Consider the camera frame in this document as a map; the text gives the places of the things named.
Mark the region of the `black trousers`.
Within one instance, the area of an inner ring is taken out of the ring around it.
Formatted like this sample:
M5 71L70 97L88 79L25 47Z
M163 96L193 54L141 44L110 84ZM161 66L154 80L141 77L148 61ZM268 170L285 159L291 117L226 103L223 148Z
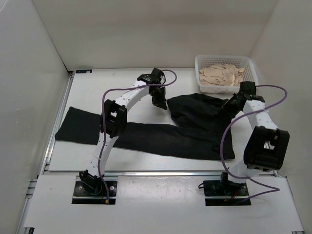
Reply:
M234 159L232 134L222 135L232 115L221 107L226 102L204 94L180 95L167 100L174 125L128 122L115 148L197 160Z

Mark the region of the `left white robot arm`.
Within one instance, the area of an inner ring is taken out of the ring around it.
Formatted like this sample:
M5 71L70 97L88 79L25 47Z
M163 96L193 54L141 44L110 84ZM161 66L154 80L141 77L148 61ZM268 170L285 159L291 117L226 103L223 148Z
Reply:
M99 143L88 168L79 172L82 185L90 195L105 192L109 186L104 180L105 166L111 149L127 126L129 110L143 97L150 95L155 107L167 110L166 77L162 70L154 69L150 74L142 74L130 88L107 90L102 97L102 113Z

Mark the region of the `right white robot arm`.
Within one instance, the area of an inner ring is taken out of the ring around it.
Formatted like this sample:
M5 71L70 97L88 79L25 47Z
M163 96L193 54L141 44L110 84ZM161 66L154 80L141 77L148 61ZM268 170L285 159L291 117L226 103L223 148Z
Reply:
M222 106L229 114L242 111L253 129L243 159L221 174L219 190L225 195L239 191L246 180L261 172L279 170L283 165L290 134L274 124L265 108L263 97L242 91Z

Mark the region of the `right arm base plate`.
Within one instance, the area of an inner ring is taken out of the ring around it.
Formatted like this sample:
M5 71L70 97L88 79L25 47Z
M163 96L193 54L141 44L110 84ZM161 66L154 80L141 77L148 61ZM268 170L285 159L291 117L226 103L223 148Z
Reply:
M251 206L247 184L205 180L202 183L205 206Z

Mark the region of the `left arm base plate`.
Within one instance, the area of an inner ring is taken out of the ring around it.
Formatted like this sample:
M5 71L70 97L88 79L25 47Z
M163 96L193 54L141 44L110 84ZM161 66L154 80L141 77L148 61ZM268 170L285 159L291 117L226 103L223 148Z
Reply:
M72 204L115 205L117 180L86 177L76 180Z

